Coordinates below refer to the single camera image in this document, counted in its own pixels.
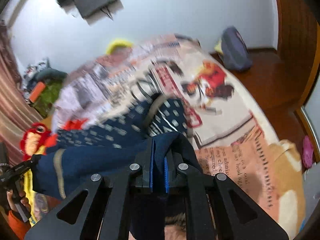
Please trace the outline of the navy patterned hooded sweater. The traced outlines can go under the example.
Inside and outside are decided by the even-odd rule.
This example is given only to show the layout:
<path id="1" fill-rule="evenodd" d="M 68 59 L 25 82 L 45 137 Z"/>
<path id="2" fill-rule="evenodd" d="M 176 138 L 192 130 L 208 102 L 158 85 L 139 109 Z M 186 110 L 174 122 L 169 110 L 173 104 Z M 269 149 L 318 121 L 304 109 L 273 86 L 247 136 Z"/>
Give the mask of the navy patterned hooded sweater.
<path id="1" fill-rule="evenodd" d="M 130 231 L 135 239 L 164 239 L 165 218 L 180 212 L 164 185 L 164 158 L 179 153 L 183 161 L 200 168 L 188 141 L 182 100 L 153 94 L 131 104 L 125 114 L 86 130 L 59 131 L 57 144 L 32 170 L 33 190 L 65 199 L 97 173 L 110 177 L 130 166 L 140 152 L 155 143 L 152 194 L 136 197 Z"/>

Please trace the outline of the red parrot plush toy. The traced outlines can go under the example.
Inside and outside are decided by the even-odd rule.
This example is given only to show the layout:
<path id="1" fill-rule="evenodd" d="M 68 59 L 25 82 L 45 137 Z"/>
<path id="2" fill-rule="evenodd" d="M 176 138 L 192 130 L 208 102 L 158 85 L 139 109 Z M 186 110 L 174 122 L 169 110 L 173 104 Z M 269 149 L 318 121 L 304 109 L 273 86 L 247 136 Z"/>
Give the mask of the red parrot plush toy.
<path id="1" fill-rule="evenodd" d="M 20 141 L 23 161 L 29 160 L 33 155 L 46 155 L 47 148 L 56 145 L 57 134 L 53 133 L 45 124 L 33 123 Z"/>

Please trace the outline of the red garment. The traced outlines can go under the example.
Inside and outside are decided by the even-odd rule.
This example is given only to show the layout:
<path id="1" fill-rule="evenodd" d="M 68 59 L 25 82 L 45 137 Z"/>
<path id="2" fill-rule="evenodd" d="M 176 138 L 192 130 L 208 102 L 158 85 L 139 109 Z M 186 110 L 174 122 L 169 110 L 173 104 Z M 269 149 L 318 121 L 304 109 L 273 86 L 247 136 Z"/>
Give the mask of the red garment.
<path id="1" fill-rule="evenodd" d="M 80 130 L 82 129 L 82 126 L 84 125 L 84 123 L 86 123 L 87 121 L 88 121 L 87 118 L 78 119 L 78 120 L 68 120 L 62 128 L 50 134 L 50 137 L 46 141 L 46 146 L 53 147 L 57 144 L 59 131 Z"/>

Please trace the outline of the striped brown curtain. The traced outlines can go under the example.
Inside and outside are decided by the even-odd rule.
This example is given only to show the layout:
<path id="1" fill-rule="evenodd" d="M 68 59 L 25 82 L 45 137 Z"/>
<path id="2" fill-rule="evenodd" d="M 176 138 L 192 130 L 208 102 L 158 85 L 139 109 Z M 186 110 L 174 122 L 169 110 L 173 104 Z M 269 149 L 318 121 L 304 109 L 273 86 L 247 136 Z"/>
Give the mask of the striped brown curtain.
<path id="1" fill-rule="evenodd" d="M 35 122 L 42 120 L 37 111 L 30 107 L 19 87 L 22 82 L 8 36 L 7 26 L 1 21 L 0 55 L 0 101 L 1 101 L 1 142 L 9 154 L 9 163 L 16 165 L 23 159 L 20 140 Z"/>

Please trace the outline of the printed newspaper pattern bedspread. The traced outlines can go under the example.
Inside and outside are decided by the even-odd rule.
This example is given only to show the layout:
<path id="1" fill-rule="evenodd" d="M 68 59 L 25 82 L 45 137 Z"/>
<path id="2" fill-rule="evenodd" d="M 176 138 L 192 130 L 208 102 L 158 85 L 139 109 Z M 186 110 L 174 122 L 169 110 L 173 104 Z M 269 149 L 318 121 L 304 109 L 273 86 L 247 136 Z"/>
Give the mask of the printed newspaper pattern bedspread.
<path id="1" fill-rule="evenodd" d="M 52 130 L 87 118 L 82 129 L 125 114 L 153 94 L 182 100 L 187 139 L 207 174 L 224 172 L 294 238 L 305 217 L 295 145 L 278 140 L 251 94 L 188 38 L 169 35 L 104 55 L 68 74 Z"/>

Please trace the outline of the orange shoe box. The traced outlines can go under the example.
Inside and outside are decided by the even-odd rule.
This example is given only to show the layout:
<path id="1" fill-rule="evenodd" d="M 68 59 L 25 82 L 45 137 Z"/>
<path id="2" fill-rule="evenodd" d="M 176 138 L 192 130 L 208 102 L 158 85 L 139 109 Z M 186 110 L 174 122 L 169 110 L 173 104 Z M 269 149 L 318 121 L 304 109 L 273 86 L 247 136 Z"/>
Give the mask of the orange shoe box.
<path id="1" fill-rule="evenodd" d="M 37 100 L 37 98 L 41 95 L 41 93 L 44 91 L 45 88 L 46 88 L 45 83 L 38 82 L 29 95 L 29 101 L 31 103 L 34 103 Z"/>

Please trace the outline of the grey green pillow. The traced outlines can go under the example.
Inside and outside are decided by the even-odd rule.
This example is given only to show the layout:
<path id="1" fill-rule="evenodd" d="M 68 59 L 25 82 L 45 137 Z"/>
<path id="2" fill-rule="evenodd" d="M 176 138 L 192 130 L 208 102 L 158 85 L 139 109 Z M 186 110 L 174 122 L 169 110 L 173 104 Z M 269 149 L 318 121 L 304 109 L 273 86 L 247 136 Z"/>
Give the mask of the grey green pillow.
<path id="1" fill-rule="evenodd" d="M 53 68 L 46 68 L 38 72 L 35 76 L 37 82 L 43 80 L 64 80 L 67 77 L 67 73 L 59 71 Z"/>

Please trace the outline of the grey blue backpack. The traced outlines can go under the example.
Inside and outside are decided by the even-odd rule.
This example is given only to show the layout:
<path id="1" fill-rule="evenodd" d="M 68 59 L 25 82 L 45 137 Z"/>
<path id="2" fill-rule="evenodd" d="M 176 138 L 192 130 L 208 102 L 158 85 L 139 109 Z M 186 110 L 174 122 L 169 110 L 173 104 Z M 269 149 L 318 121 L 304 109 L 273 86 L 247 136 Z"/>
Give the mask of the grey blue backpack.
<path id="1" fill-rule="evenodd" d="M 253 62 L 247 47 L 234 26 L 228 27 L 223 31 L 221 50 L 223 64 L 228 70 L 242 72 L 251 68 Z"/>

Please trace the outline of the yellow headboard cushion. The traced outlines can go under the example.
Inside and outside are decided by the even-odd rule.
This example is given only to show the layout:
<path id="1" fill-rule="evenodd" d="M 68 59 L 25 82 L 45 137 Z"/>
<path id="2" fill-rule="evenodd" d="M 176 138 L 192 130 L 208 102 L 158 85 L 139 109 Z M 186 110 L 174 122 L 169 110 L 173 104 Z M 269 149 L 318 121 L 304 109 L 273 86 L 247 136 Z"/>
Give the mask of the yellow headboard cushion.
<path id="1" fill-rule="evenodd" d="M 131 48 L 133 46 L 133 43 L 128 41 L 128 40 L 124 40 L 124 39 L 115 39 L 113 41 L 111 41 L 106 48 L 106 55 L 111 55 L 112 53 L 114 53 L 117 49 L 121 49 L 121 48 Z"/>

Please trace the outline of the pink slipper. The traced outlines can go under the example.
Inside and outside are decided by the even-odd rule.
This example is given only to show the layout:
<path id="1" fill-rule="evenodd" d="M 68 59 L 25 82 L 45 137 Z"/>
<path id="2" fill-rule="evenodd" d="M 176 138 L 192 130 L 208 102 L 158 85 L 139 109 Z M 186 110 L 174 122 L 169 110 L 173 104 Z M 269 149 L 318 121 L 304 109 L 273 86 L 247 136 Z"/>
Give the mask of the pink slipper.
<path id="1" fill-rule="evenodd" d="M 307 169 L 309 169 L 313 164 L 313 145 L 307 135 L 303 139 L 302 161 L 304 167 Z"/>

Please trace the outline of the wooden wardrobe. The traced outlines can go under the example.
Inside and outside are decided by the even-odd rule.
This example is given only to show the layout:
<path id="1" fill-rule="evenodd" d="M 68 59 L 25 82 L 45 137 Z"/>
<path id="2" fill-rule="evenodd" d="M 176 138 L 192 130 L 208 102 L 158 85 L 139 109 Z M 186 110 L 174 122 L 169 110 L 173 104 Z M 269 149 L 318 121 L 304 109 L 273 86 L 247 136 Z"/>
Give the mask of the wooden wardrobe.
<path id="1" fill-rule="evenodd" d="M 298 104 L 307 103 L 319 73 L 319 23 L 309 0 L 276 0 L 278 55 L 297 78 Z"/>

